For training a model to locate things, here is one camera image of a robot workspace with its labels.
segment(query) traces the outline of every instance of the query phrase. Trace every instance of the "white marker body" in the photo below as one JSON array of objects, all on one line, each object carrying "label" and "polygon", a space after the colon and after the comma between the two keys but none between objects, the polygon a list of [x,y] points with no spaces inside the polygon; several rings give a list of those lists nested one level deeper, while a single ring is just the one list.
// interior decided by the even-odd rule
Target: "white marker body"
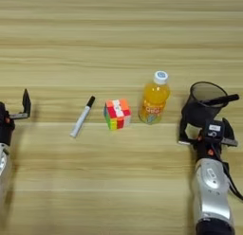
[{"label": "white marker body", "polygon": [[84,123],[84,120],[85,120],[86,116],[88,115],[89,111],[90,111],[90,107],[89,107],[89,106],[86,106],[86,107],[84,108],[84,111],[83,111],[82,114],[80,115],[80,117],[79,117],[77,123],[75,124],[75,126],[74,126],[72,132],[70,133],[70,135],[71,135],[72,137],[76,137],[77,134],[79,133],[79,131],[80,131],[80,129],[81,129],[83,123]]}]

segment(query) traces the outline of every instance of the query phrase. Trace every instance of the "marker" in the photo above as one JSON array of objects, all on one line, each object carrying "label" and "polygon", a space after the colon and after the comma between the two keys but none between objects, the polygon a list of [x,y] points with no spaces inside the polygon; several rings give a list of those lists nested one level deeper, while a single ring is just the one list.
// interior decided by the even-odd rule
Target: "marker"
[{"label": "marker", "polygon": [[85,120],[85,118],[87,117],[87,115],[88,115],[88,113],[89,113],[89,111],[90,111],[90,109],[91,109],[91,107],[92,107],[94,101],[95,101],[95,97],[92,96],[92,97],[89,99],[89,101],[88,101],[86,107],[84,108],[84,111],[83,111],[82,114],[80,115],[80,117],[79,117],[77,123],[75,124],[75,126],[74,126],[72,132],[70,133],[70,135],[71,135],[72,137],[75,138],[75,137],[77,136],[77,134],[79,133],[79,131],[80,131],[80,129],[81,129],[83,123],[84,123],[84,120]]}]

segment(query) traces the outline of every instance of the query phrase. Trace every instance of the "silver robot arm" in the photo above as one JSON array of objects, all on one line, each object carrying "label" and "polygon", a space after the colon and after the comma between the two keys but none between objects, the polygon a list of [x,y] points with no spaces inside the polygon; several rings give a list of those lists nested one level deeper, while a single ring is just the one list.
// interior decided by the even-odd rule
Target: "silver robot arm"
[{"label": "silver robot arm", "polygon": [[222,163],[210,158],[198,160],[193,187],[195,225],[215,220],[225,222],[229,230],[234,230],[233,215],[227,199],[230,184]]},{"label": "silver robot arm", "polygon": [[3,208],[4,201],[6,199],[10,177],[11,177],[11,160],[9,152],[7,151],[7,145],[0,143],[0,208]]}]

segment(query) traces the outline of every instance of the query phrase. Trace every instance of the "red square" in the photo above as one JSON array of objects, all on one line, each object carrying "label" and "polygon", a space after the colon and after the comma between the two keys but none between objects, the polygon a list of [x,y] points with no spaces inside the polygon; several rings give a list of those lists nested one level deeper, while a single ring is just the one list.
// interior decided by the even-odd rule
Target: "red square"
[{"label": "red square", "polygon": [[124,125],[124,119],[119,119],[118,120],[118,129],[122,128]]},{"label": "red square", "polygon": [[131,111],[130,110],[123,110],[123,113],[126,117],[131,116]]},{"label": "red square", "polygon": [[116,111],[114,110],[113,107],[108,107],[108,113],[110,115],[110,118],[116,118],[117,117],[117,114],[116,114]]}]

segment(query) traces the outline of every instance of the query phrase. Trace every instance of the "cable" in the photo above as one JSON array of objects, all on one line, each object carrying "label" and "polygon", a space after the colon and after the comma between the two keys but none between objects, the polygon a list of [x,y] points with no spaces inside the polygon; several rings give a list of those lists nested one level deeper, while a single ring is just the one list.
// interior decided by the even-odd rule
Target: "cable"
[{"label": "cable", "polygon": [[223,161],[222,161],[222,159],[220,157],[220,153],[216,150],[214,144],[212,144],[211,146],[212,146],[213,151],[215,152],[215,156],[216,156],[217,160],[222,163],[224,172],[225,172],[225,174],[227,175],[227,177],[228,177],[228,179],[230,181],[230,190],[231,190],[231,192],[236,197],[238,197],[240,200],[243,201],[243,195],[240,193],[240,191],[238,190],[238,188],[234,184],[234,181],[233,181],[233,179],[231,177],[230,171],[229,171],[228,167],[226,166],[226,164],[223,163]]}]

